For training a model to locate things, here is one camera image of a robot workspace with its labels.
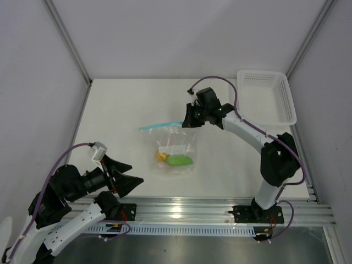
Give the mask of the clear zip top bag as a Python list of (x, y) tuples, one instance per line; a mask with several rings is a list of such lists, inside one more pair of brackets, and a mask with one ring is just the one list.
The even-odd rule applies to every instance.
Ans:
[[(197, 161), (198, 128), (183, 128), (182, 122), (152, 124), (139, 128), (145, 144), (148, 165), (153, 174), (171, 177), (174, 175), (189, 175)], [(172, 167), (166, 162), (158, 162), (155, 153), (164, 152), (170, 155), (186, 155), (193, 159), (190, 166)]]

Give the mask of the green toy vegetable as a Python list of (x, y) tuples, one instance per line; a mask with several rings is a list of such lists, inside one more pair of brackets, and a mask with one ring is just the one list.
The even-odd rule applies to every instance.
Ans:
[(190, 166), (193, 163), (193, 159), (186, 155), (170, 155), (166, 159), (166, 164), (172, 167)]

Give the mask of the yellow toy fruit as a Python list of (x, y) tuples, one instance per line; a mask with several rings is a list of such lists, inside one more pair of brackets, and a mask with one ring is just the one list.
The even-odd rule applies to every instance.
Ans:
[(156, 151), (155, 153), (155, 159), (158, 162), (165, 162), (168, 158), (169, 154), (164, 153), (164, 152), (159, 152), (159, 150)]

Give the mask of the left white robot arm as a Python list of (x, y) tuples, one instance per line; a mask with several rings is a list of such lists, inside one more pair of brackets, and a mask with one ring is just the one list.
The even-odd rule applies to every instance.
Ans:
[[(44, 192), (33, 199), (25, 227), (11, 247), (3, 251), (1, 263), (52, 263), (53, 259), (88, 227), (100, 221), (127, 219), (118, 201), (144, 182), (127, 175), (132, 166), (104, 155), (101, 165), (80, 174), (66, 164), (50, 174)], [(69, 213), (69, 203), (99, 190), (93, 202), (77, 217), (58, 230), (54, 227)]]

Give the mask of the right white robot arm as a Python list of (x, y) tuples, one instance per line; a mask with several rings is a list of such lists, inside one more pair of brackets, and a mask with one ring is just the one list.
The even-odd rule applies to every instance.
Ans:
[(263, 182), (252, 202), (251, 215), (258, 222), (265, 221), (270, 217), (271, 207), (277, 203), (284, 184), (300, 169), (293, 137), (284, 133), (271, 139), (241, 119), (233, 105), (221, 104), (210, 87), (198, 92), (188, 89), (187, 93), (192, 96), (192, 102), (186, 105), (183, 128), (199, 128), (209, 122), (238, 136), (260, 154)]

